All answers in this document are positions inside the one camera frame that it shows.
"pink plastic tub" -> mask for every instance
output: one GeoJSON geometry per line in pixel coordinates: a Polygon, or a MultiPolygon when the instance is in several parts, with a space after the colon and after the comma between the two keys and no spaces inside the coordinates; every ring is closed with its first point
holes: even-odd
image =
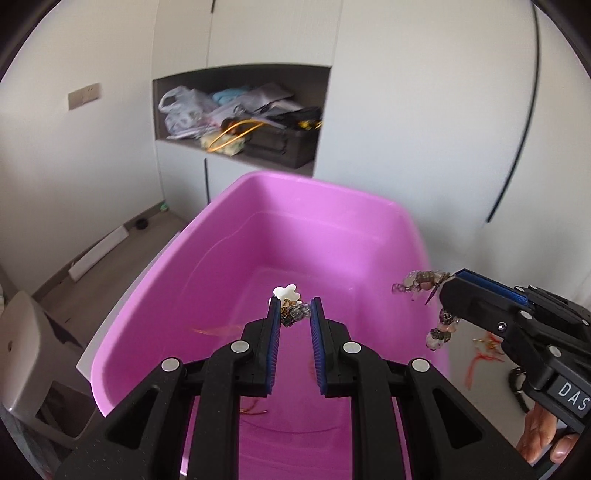
{"type": "MultiPolygon", "coordinates": [[[[420,236],[394,202],[298,176],[243,176],[124,305],[92,366],[96,402],[108,414],[162,359],[191,362],[239,338],[266,316],[273,289],[290,283],[306,301],[321,297],[327,318],[383,357],[422,356],[447,374],[446,353],[425,347],[437,302],[391,293],[409,271],[427,269],[420,236]]],[[[351,478],[349,401],[320,396],[308,321],[282,327],[273,394],[253,411],[261,410],[241,416],[241,480],[351,478]]]]}

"white plastic stool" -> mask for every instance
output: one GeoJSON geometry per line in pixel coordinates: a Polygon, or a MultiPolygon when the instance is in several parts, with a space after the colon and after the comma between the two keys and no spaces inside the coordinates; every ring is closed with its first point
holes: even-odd
{"type": "Polygon", "coordinates": [[[25,292],[18,292],[8,303],[0,316],[0,400],[21,422],[73,449],[100,414],[95,410],[77,437],[70,437],[37,418],[53,382],[92,398],[90,384],[76,369],[83,349],[70,342],[60,342],[56,333],[69,334],[54,326],[58,330],[54,330],[41,306],[25,292]]]}

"white cabinet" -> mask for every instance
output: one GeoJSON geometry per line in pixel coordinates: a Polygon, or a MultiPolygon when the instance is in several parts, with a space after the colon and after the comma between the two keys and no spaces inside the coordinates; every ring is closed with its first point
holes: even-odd
{"type": "Polygon", "coordinates": [[[501,205],[473,245],[470,268],[591,306],[591,80],[545,14],[530,131],[501,205]]]}
{"type": "Polygon", "coordinates": [[[207,206],[205,155],[179,142],[156,140],[164,200],[190,222],[207,206]]]}
{"type": "Polygon", "coordinates": [[[332,65],[341,7],[342,0],[216,0],[207,66],[332,65]]]}
{"type": "Polygon", "coordinates": [[[154,25],[152,78],[207,66],[212,0],[160,0],[154,25]]]}
{"type": "Polygon", "coordinates": [[[243,175],[258,170],[262,168],[224,155],[207,154],[207,184],[210,201],[243,175]]]}
{"type": "Polygon", "coordinates": [[[517,154],[535,83],[530,0],[345,0],[315,176],[402,204],[461,267],[517,154]]]}

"blue cloth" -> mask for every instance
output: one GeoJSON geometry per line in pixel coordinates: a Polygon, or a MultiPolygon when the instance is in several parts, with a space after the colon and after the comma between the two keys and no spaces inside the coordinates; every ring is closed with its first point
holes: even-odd
{"type": "Polygon", "coordinates": [[[221,92],[214,93],[212,98],[219,105],[225,105],[248,91],[250,91],[249,87],[227,88],[221,92]]]}

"human hand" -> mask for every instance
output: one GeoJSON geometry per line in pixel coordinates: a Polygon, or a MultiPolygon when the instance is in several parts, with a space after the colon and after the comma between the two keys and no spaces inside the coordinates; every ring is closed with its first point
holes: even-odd
{"type": "MultiPolygon", "coordinates": [[[[517,443],[517,451],[529,463],[534,463],[556,435],[557,418],[541,405],[535,407],[525,416],[523,435],[517,443]]],[[[554,463],[562,463],[572,450],[579,435],[566,435],[552,448],[550,459],[554,463]]]]}

